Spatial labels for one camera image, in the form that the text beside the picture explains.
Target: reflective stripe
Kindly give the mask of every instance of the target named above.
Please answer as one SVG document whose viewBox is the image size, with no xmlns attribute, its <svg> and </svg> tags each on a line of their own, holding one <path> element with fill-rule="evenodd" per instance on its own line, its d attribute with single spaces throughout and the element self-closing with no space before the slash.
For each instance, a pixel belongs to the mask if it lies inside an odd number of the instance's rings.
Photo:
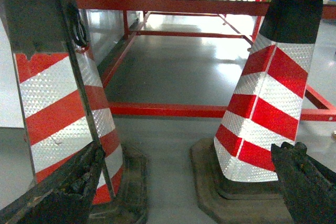
<svg viewBox="0 0 336 224">
<path fill-rule="evenodd" d="M 254 41 L 253 46 L 251 47 L 250 55 L 271 45 L 275 45 L 275 42 L 269 40 L 261 34 L 258 34 L 256 41 Z"/>
<path fill-rule="evenodd" d="M 302 105 L 303 99 L 264 72 L 241 76 L 234 93 L 258 95 L 277 109 L 297 120 L 300 119 L 301 111 L 297 108 Z M 285 103 L 284 97 L 291 102 Z"/>
<path fill-rule="evenodd" d="M 95 61 L 82 54 L 76 56 L 84 85 L 103 87 Z"/>
<path fill-rule="evenodd" d="M 34 54 L 28 61 L 26 55 L 15 54 L 17 71 L 20 83 L 30 79 L 42 71 L 50 68 L 64 58 L 69 58 L 67 53 L 57 54 Z"/>
<path fill-rule="evenodd" d="M 26 119 L 30 144 L 57 133 L 85 115 L 78 91 Z"/>
<path fill-rule="evenodd" d="M 279 48 L 276 49 L 267 73 L 303 98 L 308 73 Z"/>
<path fill-rule="evenodd" d="M 107 170 L 112 178 L 122 166 L 122 148 L 119 145 L 111 155 L 105 158 Z"/>
<path fill-rule="evenodd" d="M 106 182 L 105 182 L 104 174 L 103 174 L 103 172 L 101 172 L 97 188 L 99 188 L 99 187 L 101 187 L 101 186 L 103 186 L 105 184 L 106 184 Z"/>
<path fill-rule="evenodd" d="M 92 114 L 99 137 L 107 135 L 116 128 L 109 108 L 93 110 Z"/>
<path fill-rule="evenodd" d="M 278 43 L 277 47 L 295 61 L 302 69 L 309 72 L 315 44 Z"/>
<path fill-rule="evenodd" d="M 247 140 L 250 143 L 258 145 L 269 151 L 271 150 L 272 143 L 275 143 L 278 145 L 281 145 L 281 143 L 285 141 L 288 143 L 293 143 L 292 140 L 285 138 L 281 136 L 280 134 L 277 134 L 253 122 L 251 119 L 243 118 L 229 111 L 225 112 L 225 115 L 222 120 L 222 125 L 223 127 L 227 128 L 229 131 L 231 131 L 238 138 Z M 225 135 L 223 135 L 223 137 L 224 137 L 223 142 L 234 141 L 234 140 L 230 140 Z"/>
<path fill-rule="evenodd" d="M 227 179 L 237 182 L 267 182 L 277 180 L 277 174 L 269 170 L 248 164 L 233 157 L 214 139 L 215 149 L 221 169 Z"/>
<path fill-rule="evenodd" d="M 37 57 L 33 56 L 32 61 L 38 61 Z M 26 118 L 77 90 L 69 57 L 59 60 L 52 66 L 47 66 L 48 68 L 43 71 L 36 66 L 40 72 L 35 70 L 34 76 L 20 84 Z"/>
<path fill-rule="evenodd" d="M 51 166 L 92 142 L 85 117 L 34 144 L 31 152 L 36 172 Z"/>
</svg>

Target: dirty black object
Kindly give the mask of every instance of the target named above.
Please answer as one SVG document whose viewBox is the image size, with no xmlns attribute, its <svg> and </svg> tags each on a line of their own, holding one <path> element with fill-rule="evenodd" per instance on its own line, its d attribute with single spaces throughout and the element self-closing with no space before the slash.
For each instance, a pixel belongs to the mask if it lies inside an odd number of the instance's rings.
<svg viewBox="0 0 336 224">
<path fill-rule="evenodd" d="M 91 142 L 0 211 L 0 224 L 87 223 L 104 152 Z"/>
<path fill-rule="evenodd" d="M 283 43 L 314 44 L 323 0 L 272 0 L 259 33 Z"/>
<path fill-rule="evenodd" d="M 148 216 L 147 158 L 135 148 L 122 145 L 124 164 L 115 199 L 94 205 L 90 224 L 145 224 Z"/>
<path fill-rule="evenodd" d="M 198 206 L 218 223 L 293 224 L 283 199 L 225 199 L 217 190 L 212 163 L 218 162 L 213 138 L 191 148 Z"/>
<path fill-rule="evenodd" d="M 336 173 L 306 151 L 302 143 L 271 147 L 286 206 L 295 223 L 336 223 Z"/>
</svg>

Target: red steel beam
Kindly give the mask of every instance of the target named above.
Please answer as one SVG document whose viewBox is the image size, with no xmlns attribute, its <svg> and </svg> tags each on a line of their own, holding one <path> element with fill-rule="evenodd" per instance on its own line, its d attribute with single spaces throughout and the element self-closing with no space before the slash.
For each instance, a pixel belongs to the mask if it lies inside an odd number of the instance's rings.
<svg viewBox="0 0 336 224">
<path fill-rule="evenodd" d="M 154 36 L 178 36 L 178 37 L 204 37 L 204 38 L 231 38 L 231 39 L 244 39 L 243 34 L 213 34 L 213 33 L 186 33 L 183 31 L 149 31 L 138 30 L 136 35 L 154 35 Z"/>
<path fill-rule="evenodd" d="M 136 28 L 137 29 L 141 29 L 146 24 L 149 16 L 150 16 L 150 13 L 147 13 L 145 15 L 144 19 L 143 19 L 143 22 L 141 22 L 140 24 L 138 24 L 138 26 Z M 131 46 L 133 45 L 136 37 L 137 37 L 136 33 L 132 33 L 129 36 L 129 38 L 126 40 L 126 42 L 122 46 L 120 52 L 117 54 L 117 56 L 114 59 L 114 61 L 112 61 L 108 65 L 108 67 L 106 68 L 106 70 L 102 74 L 102 76 L 101 76 L 101 82 L 103 84 L 103 88 L 106 88 L 106 86 L 111 81 L 113 75 L 115 74 L 115 72 L 118 69 L 118 66 L 122 63 L 122 61 L 124 60 L 126 54 L 128 53 L 128 51 L 130 50 Z"/>
<path fill-rule="evenodd" d="M 114 115 L 180 116 L 186 118 L 222 118 L 227 107 L 213 105 L 183 105 L 109 102 Z M 336 122 L 336 110 L 302 109 L 302 121 Z"/>
<path fill-rule="evenodd" d="M 235 31 L 238 34 L 241 34 L 239 30 L 236 29 L 233 25 L 231 25 L 225 18 L 223 14 L 218 15 L 233 31 Z M 253 45 L 252 38 L 248 35 L 243 35 L 243 39 L 245 39 L 251 46 Z"/>
<path fill-rule="evenodd" d="M 264 16 L 268 2 L 220 0 L 76 0 L 80 9 L 243 14 Z M 322 18 L 336 19 L 336 5 L 324 5 Z"/>
<path fill-rule="evenodd" d="M 320 95 L 309 85 L 307 85 L 305 96 L 318 109 L 336 110 L 336 106 L 328 102 L 322 95 Z"/>
<path fill-rule="evenodd" d="M 151 12 L 154 15 L 173 15 L 173 16 L 195 16 L 195 17 L 218 17 L 217 14 L 209 13 L 164 13 L 164 12 Z"/>
</svg>

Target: concrete floor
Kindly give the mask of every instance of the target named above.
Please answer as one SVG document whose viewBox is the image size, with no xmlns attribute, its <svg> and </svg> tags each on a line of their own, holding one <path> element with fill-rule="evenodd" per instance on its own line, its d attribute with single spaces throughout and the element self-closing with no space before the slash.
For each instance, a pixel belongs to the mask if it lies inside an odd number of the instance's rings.
<svg viewBox="0 0 336 224">
<path fill-rule="evenodd" d="M 251 32 L 253 18 L 228 19 L 242 33 Z M 160 16 L 150 17 L 145 29 L 234 33 L 222 23 L 218 18 Z M 335 37 L 336 23 L 322 21 L 309 76 L 309 84 L 333 104 Z M 107 88 L 108 99 L 228 105 L 248 57 L 248 47 L 242 39 L 138 37 Z M 304 102 L 305 108 L 311 106 Z M 220 119 L 115 116 L 114 120 L 121 141 L 132 144 L 149 159 L 148 223 L 215 223 L 197 207 L 189 149 L 199 139 L 213 137 Z M 336 142 L 330 136 L 333 130 L 335 123 L 301 122 L 297 140 L 307 145 L 311 156 L 336 171 Z M 20 182 L 17 178 L 23 177 L 24 185 L 18 184 L 22 190 L 31 181 L 29 154 L 22 159 L 16 144 L 4 145 L 10 136 L 0 135 L 1 182 L 7 185 L 6 195 L 18 197 L 21 192 L 14 185 Z M 9 178 L 8 174 L 17 177 Z"/>
</svg>

